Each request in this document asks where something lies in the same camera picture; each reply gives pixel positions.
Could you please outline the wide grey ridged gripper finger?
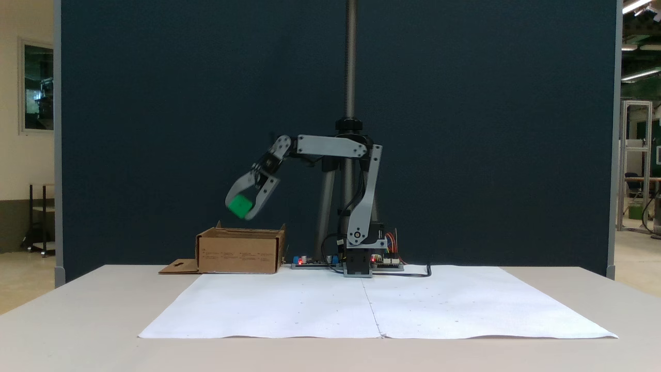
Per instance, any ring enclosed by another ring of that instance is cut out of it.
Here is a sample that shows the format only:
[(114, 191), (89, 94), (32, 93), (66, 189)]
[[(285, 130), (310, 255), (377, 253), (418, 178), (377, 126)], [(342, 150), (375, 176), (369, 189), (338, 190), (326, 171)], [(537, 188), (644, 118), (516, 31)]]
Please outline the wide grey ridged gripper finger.
[(258, 177), (258, 180), (243, 192), (249, 206), (243, 219), (250, 221), (260, 213), (279, 186), (279, 182), (278, 177)]

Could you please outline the curved grey gripper finger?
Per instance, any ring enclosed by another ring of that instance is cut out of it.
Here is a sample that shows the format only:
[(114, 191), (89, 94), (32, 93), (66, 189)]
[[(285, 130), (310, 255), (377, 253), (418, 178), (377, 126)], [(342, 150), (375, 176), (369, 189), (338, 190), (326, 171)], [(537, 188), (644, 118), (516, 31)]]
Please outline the curved grey gripper finger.
[(248, 171), (240, 176), (233, 184), (225, 197), (225, 207), (232, 205), (243, 209), (252, 209), (257, 203), (258, 176), (255, 171)]

